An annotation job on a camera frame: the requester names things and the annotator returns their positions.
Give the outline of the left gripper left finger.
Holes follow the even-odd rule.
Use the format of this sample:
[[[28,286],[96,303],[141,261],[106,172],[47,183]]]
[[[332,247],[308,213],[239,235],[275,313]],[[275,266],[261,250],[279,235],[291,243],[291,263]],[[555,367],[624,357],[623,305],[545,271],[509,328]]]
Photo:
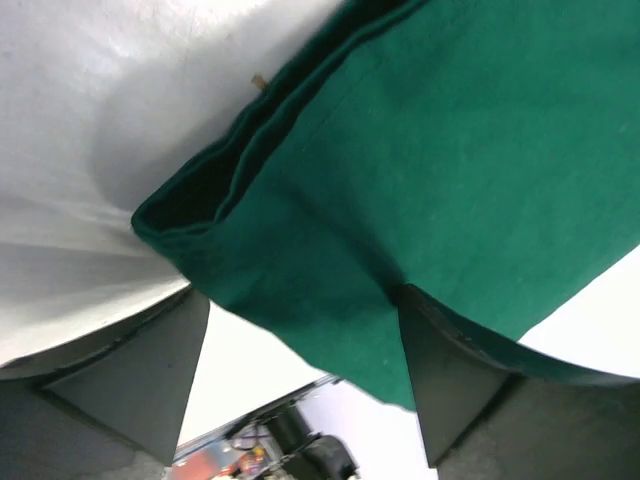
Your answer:
[[[113,325],[1,368],[4,479],[162,479],[207,329],[186,288]]]

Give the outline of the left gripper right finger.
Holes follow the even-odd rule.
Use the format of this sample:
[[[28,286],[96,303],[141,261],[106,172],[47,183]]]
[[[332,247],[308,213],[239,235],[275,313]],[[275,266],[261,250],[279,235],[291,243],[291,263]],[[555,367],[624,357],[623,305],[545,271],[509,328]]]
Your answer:
[[[427,462],[440,478],[638,478],[636,379],[525,347],[411,284],[397,308]]]

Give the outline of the green surgical drape cloth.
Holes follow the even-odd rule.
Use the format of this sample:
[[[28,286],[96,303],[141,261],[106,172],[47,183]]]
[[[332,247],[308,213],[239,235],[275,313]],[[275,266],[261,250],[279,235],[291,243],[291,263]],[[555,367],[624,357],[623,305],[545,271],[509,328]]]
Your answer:
[[[517,339],[638,245],[639,5],[349,1],[132,226],[412,408],[402,286]]]

